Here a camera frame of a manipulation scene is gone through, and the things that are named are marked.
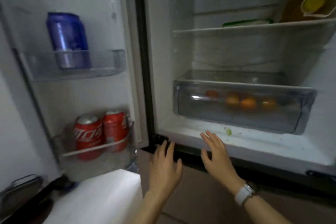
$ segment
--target coca-cola can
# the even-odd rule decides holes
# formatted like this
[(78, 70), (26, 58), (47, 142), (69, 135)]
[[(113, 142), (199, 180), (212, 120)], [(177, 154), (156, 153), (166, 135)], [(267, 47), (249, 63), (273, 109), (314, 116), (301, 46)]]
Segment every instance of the coca-cola can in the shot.
[[(76, 124), (73, 128), (76, 149), (84, 150), (103, 144), (103, 124), (102, 120), (92, 114), (83, 114), (76, 119)], [(92, 150), (78, 154), (81, 160), (92, 160), (99, 157), (103, 149)]]
[(103, 118), (104, 134), (106, 143), (114, 143), (122, 141), (120, 144), (109, 147), (107, 150), (111, 152), (123, 151), (128, 145), (128, 121), (124, 112), (107, 111)]

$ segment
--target soda can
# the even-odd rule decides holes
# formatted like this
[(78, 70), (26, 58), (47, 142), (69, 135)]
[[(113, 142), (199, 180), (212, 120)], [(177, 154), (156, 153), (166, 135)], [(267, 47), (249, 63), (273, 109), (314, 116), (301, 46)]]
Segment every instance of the soda can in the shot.
[(104, 134), (106, 143), (114, 143), (122, 141), (122, 143), (109, 147), (110, 152), (123, 151), (128, 145), (128, 121), (124, 112), (107, 111), (103, 118)]
[(78, 15), (48, 13), (46, 24), (59, 69), (91, 68), (85, 29)]
[[(84, 150), (103, 144), (102, 120), (92, 114), (83, 114), (76, 119), (73, 128), (76, 149)], [(78, 154), (81, 160), (93, 160), (103, 153), (103, 149), (92, 150)]]

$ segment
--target yellow lid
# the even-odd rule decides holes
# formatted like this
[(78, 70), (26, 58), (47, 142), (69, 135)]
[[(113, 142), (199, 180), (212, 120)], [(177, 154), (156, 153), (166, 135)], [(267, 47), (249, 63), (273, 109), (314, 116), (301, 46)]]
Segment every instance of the yellow lid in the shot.
[(312, 13), (320, 9), (324, 5), (325, 0), (305, 0), (303, 3), (303, 9)]

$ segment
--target watch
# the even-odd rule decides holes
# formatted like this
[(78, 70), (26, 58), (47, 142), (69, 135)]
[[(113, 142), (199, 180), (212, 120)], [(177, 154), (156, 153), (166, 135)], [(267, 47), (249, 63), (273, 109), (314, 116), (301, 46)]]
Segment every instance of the watch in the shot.
[(236, 203), (239, 206), (242, 206), (244, 204), (244, 202), (249, 199), (250, 197), (253, 197), (254, 195), (256, 195), (256, 189), (253, 189), (252, 187), (253, 184), (250, 183), (246, 183), (237, 193), (237, 195), (235, 196), (234, 200), (236, 201)]

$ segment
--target purple can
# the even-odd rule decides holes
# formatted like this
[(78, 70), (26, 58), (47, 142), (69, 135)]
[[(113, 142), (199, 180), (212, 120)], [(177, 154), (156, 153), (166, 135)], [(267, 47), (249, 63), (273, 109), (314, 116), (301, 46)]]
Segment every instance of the purple can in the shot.
[(78, 15), (48, 13), (46, 24), (60, 69), (91, 68), (85, 29)]

